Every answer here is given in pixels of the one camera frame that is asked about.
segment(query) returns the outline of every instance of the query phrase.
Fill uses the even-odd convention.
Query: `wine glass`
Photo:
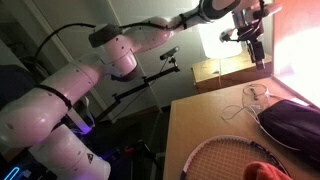
[[[243,88],[242,105],[249,112],[259,114],[270,106],[268,88],[262,84],[249,84]]]

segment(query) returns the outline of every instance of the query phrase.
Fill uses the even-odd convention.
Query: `black bag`
[[[261,112],[258,118],[274,139],[320,164],[320,110],[282,100]]]

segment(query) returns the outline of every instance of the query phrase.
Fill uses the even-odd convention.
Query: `end effector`
[[[220,40],[223,41],[243,41],[246,43],[248,52],[251,57],[252,63],[256,64],[258,70],[265,68],[264,58],[265,53],[261,41],[258,41],[258,37],[263,35],[264,28],[262,18],[271,16],[281,10],[280,4],[264,4],[262,0],[256,1],[256,4],[251,6],[240,4],[242,8],[237,8],[233,11],[233,21],[235,28],[227,29],[221,33]],[[237,29],[238,39],[231,39],[233,31]]]

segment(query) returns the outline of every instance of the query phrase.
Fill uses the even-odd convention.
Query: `bright light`
[[[193,6],[197,6],[199,0],[192,0]],[[198,25],[202,46],[208,58],[222,59],[236,56],[242,52],[241,43],[224,42],[219,39],[220,34],[226,29],[234,28],[231,13],[211,24]]]
[[[292,68],[294,73],[306,78],[319,76],[319,42],[320,28],[309,29],[293,34],[276,45],[276,69],[286,73],[285,69]]]
[[[320,107],[320,27],[289,35],[275,45],[275,74]]]

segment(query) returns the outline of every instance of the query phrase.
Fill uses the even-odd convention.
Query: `racket strings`
[[[273,158],[246,142],[211,141],[194,156],[186,179],[241,179],[252,161],[274,164]]]

